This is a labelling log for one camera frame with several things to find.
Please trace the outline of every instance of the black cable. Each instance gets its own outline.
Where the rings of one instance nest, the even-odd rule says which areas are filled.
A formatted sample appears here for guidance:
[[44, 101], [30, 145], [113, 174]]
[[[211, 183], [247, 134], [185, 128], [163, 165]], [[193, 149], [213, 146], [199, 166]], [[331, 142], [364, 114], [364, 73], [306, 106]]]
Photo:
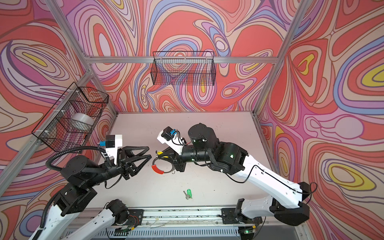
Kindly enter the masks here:
[[255, 234], [255, 236], [253, 237], [253, 239], [256, 238], [256, 236], [259, 234], [259, 232], [262, 230], [263, 226], [264, 226], [264, 223], [265, 223], [265, 220], [266, 220], [266, 217], [264, 218], [264, 222], [262, 224], [262, 226], [260, 227], [259, 231]]
[[[180, 132], [179, 131], [176, 131], [175, 133], [179, 133], [179, 141], [180, 141]], [[173, 144], [175, 144], [175, 145], [178, 145], [178, 146], [185, 146], [185, 145], [188, 145], [188, 144], [190, 144], [192, 141], [190, 141], [189, 143], [184, 143], [184, 144], [177, 144], [177, 143], [175, 143], [174, 141], [173, 141], [173, 135], [172, 135], [172, 138], [171, 138], [171, 141], [172, 141], [172, 143]]]
[[105, 180], [105, 182], [104, 182], [105, 189], [110, 189], [111, 187], [115, 186], [121, 180], [121, 178], [122, 178], [122, 175], [120, 174], [119, 179], [110, 187], [107, 187], [107, 180]]
[[50, 157], [47, 162], [45, 163], [46, 167], [49, 168], [49, 169], [52, 169], [52, 170], [55, 170], [55, 171], [61, 171], [62, 168], [61, 167], [58, 167], [58, 166], [54, 166], [52, 165], [52, 162], [54, 160], [56, 160], [57, 158], [67, 154], [67, 153], [70, 153], [70, 152], [76, 152], [76, 151], [79, 151], [79, 150], [98, 150], [102, 153], [103, 157], [105, 158], [105, 166], [107, 168], [111, 168], [112, 166], [112, 163], [111, 163], [111, 160], [109, 159], [108, 157], [108, 154], [107, 152], [105, 151], [105, 149], [101, 148], [101, 147], [94, 147], [94, 146], [79, 146], [79, 147], [73, 147], [73, 148], [70, 148], [70, 149], [67, 149], [67, 150], [64, 150], [64, 151], [61, 151], [61, 152], [58, 152], [56, 153], [55, 155], [53, 155], [52, 157]]
[[207, 164], [200, 165], [200, 164], [198, 164], [197, 162], [193, 162], [193, 163], [196, 164], [196, 165], [198, 165], [198, 166], [200, 166], [200, 167], [205, 167], [205, 166], [207, 166]]
[[251, 171], [249, 172], [248, 177], [244, 180], [244, 182], [238, 182], [238, 181], [236, 181], [235, 179], [231, 178], [231, 177], [228, 175], [228, 173], [226, 173], [226, 175], [227, 175], [227, 177], [229, 177], [229, 178], [230, 178], [232, 181], [234, 181], [234, 182], [237, 182], [237, 183], [245, 183], [245, 182], [248, 180], [249, 176], [251, 176], [251, 173], [252, 173], [253, 168], [256, 167], [256, 166], [257, 166], [257, 165], [254, 165], [254, 166], [251, 168]]
[[111, 240], [111, 238], [110, 238], [109, 235], [108, 235], [107, 228], [105, 228], [105, 233], [107, 234], [108, 239]]
[[207, 161], [205, 161], [205, 164], [209, 167], [209, 169], [211, 169], [212, 171], [214, 171], [209, 165], [211, 165], [212, 163], [210, 163], [209, 165], [208, 165], [208, 163], [207, 163]]
[[[55, 195], [53, 195], [53, 197], [51, 197], [51, 199], [45, 205], [44, 210], [43, 210], [43, 214], [41, 215], [40, 228], [45, 228], [45, 222], [46, 222], [48, 210], [51, 207], [51, 204], [53, 203], [53, 200], [55, 199], [55, 197], [57, 195], [59, 195], [59, 193], [60, 193], [60, 191], [58, 191]], [[33, 236], [32, 240], [37, 240], [40, 237], [42, 232], [43, 232], [43, 230], [38, 230], [36, 232], [36, 234]]]
[[314, 189], [313, 191], [310, 192], [310, 198], [309, 198], [307, 204], [310, 203], [310, 201], [312, 200], [312, 194], [317, 190], [317, 187], [318, 187], [317, 183], [315, 183], [315, 182], [311, 182], [311, 183], [310, 183], [310, 189], [312, 189], [311, 187], [312, 187], [312, 184], [313, 184], [313, 183], [316, 184], [316, 187], [315, 187], [315, 189]]

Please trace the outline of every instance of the wire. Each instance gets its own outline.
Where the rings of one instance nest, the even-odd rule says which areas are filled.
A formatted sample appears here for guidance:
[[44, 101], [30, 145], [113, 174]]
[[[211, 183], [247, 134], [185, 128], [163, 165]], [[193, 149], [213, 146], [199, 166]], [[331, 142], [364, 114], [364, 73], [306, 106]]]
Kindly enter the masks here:
[[[105, 209], [105, 207], [108, 205], [109, 202], [107, 202], [104, 207], [103, 207], [103, 210]], [[101, 213], [103, 210], [101, 210], [99, 213]]]
[[140, 221], [139, 221], [139, 219], [138, 219], [138, 217], [136, 217], [136, 216], [134, 216], [134, 215], [131, 215], [133, 218], [136, 218], [135, 219], [135, 223], [136, 223], [136, 220], [137, 220], [137, 225], [136, 225], [136, 227], [139, 225], [139, 223], [140, 223]]
[[269, 176], [271, 176], [272, 178], [274, 178], [276, 181], [278, 181], [278, 182], [280, 182], [281, 184], [285, 185], [287, 188], [291, 189], [292, 191], [302, 194], [302, 192], [299, 192], [299, 191], [297, 191], [296, 189], [291, 188], [290, 186], [286, 185], [284, 182], [282, 182], [282, 181], [280, 181], [279, 179], [275, 178], [273, 175], [271, 175], [271, 174], [269, 174], [268, 172], [264, 171], [264, 170], [261, 169], [258, 165], [254, 165], [254, 166], [252, 167], [251, 171], [249, 172], [248, 177], [246, 178], [246, 180], [245, 180], [244, 182], [246, 182], [246, 181], [248, 180], [248, 178], [249, 178], [249, 176], [251, 175], [251, 172], [252, 172], [252, 170], [253, 170], [253, 168], [254, 168], [255, 166], [258, 167], [263, 173], [268, 174]]
[[310, 183], [310, 189], [312, 189], [312, 184], [313, 184], [313, 183], [316, 184], [316, 187], [315, 187], [315, 189], [314, 189], [313, 191], [310, 192], [310, 198], [309, 198], [309, 200], [307, 201], [307, 204], [310, 203], [310, 201], [312, 200], [312, 193], [314, 193], [314, 192], [317, 190], [317, 187], [318, 187], [317, 183], [315, 183], [315, 182], [311, 182], [311, 183]]
[[212, 171], [214, 171], [209, 165], [211, 165], [212, 163], [210, 163], [209, 165], [208, 165], [208, 163], [207, 163], [207, 161], [205, 161], [205, 164], [207, 165], [207, 167], [209, 167], [209, 169], [211, 169]]
[[108, 237], [108, 239], [111, 240], [111, 238], [110, 238], [109, 235], [108, 235], [107, 228], [105, 228], [105, 233], [107, 233], [107, 237]]
[[[45, 223], [46, 223], [46, 218], [47, 218], [47, 215], [48, 215], [48, 210], [51, 207], [51, 204], [53, 203], [53, 200], [55, 199], [55, 197], [57, 195], [59, 195], [59, 193], [60, 193], [60, 191], [55, 193], [55, 195], [53, 195], [53, 197], [51, 197], [51, 199], [45, 205], [44, 210], [43, 210], [43, 214], [41, 215], [40, 228], [45, 228]], [[37, 240], [40, 237], [42, 232], [43, 232], [43, 230], [37, 230], [37, 232], [33, 236], [32, 240]]]
[[58, 152], [56, 153], [55, 155], [53, 155], [52, 157], [50, 157], [46, 162], [45, 162], [45, 165], [47, 168], [49, 169], [52, 169], [52, 170], [55, 170], [55, 171], [61, 171], [62, 168], [61, 167], [58, 167], [58, 166], [55, 166], [55, 165], [52, 165], [52, 162], [54, 160], [56, 160], [57, 158], [67, 154], [67, 153], [71, 153], [71, 152], [76, 152], [76, 151], [79, 151], [79, 150], [87, 150], [87, 149], [90, 149], [90, 150], [98, 150], [101, 152], [101, 154], [103, 155], [103, 157], [105, 158], [105, 166], [107, 168], [111, 168], [112, 166], [112, 162], [110, 160], [110, 158], [108, 157], [108, 154], [107, 152], [105, 151], [105, 149], [101, 148], [101, 147], [94, 147], [94, 146], [79, 146], [79, 147], [73, 147], [73, 148], [70, 148], [70, 149], [67, 149], [67, 150], [64, 150], [64, 151], [61, 151], [61, 152]]
[[226, 173], [226, 175], [227, 175], [227, 177], [229, 177], [229, 178], [230, 178], [232, 181], [234, 181], [234, 182], [237, 182], [237, 183], [245, 183], [245, 182], [248, 180], [249, 176], [251, 176], [251, 173], [252, 173], [253, 168], [256, 167], [256, 166], [257, 166], [257, 165], [254, 165], [254, 166], [251, 168], [251, 171], [249, 172], [248, 177], [247, 177], [243, 182], [236, 181], [235, 179], [231, 178], [231, 177], [228, 175], [228, 173]]
[[223, 219], [226, 219], [226, 220], [228, 220], [228, 221], [231, 221], [231, 222], [234, 222], [234, 223], [238, 223], [239, 221], [233, 221], [233, 220], [230, 220], [230, 219], [228, 219], [228, 218], [226, 218], [225, 216], [223, 216], [223, 215], [217, 215], [218, 217], [221, 217], [221, 218], [223, 218]]
[[198, 164], [197, 162], [193, 162], [193, 163], [196, 164], [196, 165], [198, 165], [198, 166], [200, 166], [200, 167], [208, 166], [207, 164], [200, 165], [200, 164]]
[[[179, 141], [180, 141], [180, 132], [179, 132], [179, 131], [176, 131], [173, 135], [175, 135], [176, 133], [179, 134]], [[177, 143], [175, 143], [175, 142], [173, 141], [173, 135], [172, 135], [171, 141], [172, 141], [172, 143], [175, 144], [175, 145], [178, 145], [178, 146], [185, 146], [185, 145], [188, 145], [188, 144], [190, 144], [190, 143], [192, 142], [192, 141], [190, 141], [189, 143], [185, 143], [185, 144], [177, 144]]]
[[256, 238], [256, 236], [259, 234], [259, 232], [262, 230], [263, 226], [264, 226], [264, 223], [265, 223], [265, 220], [266, 220], [266, 217], [264, 218], [264, 222], [262, 224], [262, 226], [260, 227], [259, 231], [255, 234], [255, 236], [253, 237], [253, 239]]
[[119, 179], [110, 187], [107, 187], [107, 180], [105, 180], [105, 182], [104, 182], [105, 189], [110, 189], [111, 187], [115, 186], [121, 180], [121, 177], [122, 177], [122, 175], [120, 174]]

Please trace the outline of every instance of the key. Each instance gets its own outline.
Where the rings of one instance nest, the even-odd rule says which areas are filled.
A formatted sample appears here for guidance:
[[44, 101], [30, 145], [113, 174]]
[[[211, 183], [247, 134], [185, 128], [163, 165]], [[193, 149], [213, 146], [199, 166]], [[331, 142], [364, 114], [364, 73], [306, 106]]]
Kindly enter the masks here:
[[191, 198], [191, 196], [188, 195], [185, 191], [183, 191], [183, 192], [184, 192], [184, 194], [185, 194], [185, 198], [186, 198], [187, 200]]

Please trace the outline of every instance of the keyring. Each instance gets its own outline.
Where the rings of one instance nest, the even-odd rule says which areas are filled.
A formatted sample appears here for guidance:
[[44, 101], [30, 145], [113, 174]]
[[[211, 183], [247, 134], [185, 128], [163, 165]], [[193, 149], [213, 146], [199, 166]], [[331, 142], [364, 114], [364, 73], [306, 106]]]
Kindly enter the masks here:
[[158, 159], [159, 159], [159, 157], [155, 157], [155, 159], [153, 159], [153, 162], [152, 162], [152, 169], [153, 169], [153, 171], [157, 172], [158, 174], [164, 174], [164, 173], [170, 173], [170, 172], [173, 172], [173, 171], [175, 170], [175, 166], [174, 166], [171, 162], [169, 162], [170, 164], [172, 164], [172, 169], [171, 169], [170, 171], [168, 171], [168, 172], [164, 172], [163, 170], [160, 170], [160, 169], [156, 166], [156, 164], [155, 164], [156, 160], [158, 160]]

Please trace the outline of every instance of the white table surface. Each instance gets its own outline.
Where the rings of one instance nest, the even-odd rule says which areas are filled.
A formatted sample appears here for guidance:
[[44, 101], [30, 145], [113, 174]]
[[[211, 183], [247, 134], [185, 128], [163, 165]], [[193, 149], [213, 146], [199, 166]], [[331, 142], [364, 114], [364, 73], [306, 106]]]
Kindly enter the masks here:
[[[187, 163], [185, 172], [175, 174], [161, 175], [152, 170], [155, 151], [168, 147], [157, 140], [159, 132], [170, 126], [178, 129], [181, 136], [189, 141], [189, 128], [200, 122], [213, 128], [220, 141], [239, 145], [270, 168], [248, 112], [119, 114], [111, 134], [122, 134], [123, 146], [149, 146], [147, 154], [151, 154], [152, 159], [136, 176], [128, 180], [122, 178], [111, 189], [105, 189], [104, 184], [95, 186], [98, 194], [87, 207], [103, 207], [114, 199], [122, 200], [128, 207], [235, 205], [240, 198], [257, 199], [266, 196], [264, 191], [249, 182], [233, 182], [223, 173], [193, 163]], [[161, 170], [170, 169], [170, 163], [166, 161], [158, 160], [156, 165]], [[117, 179], [108, 180], [107, 186], [111, 186]], [[187, 189], [192, 191], [189, 200], [185, 199], [183, 193]]]

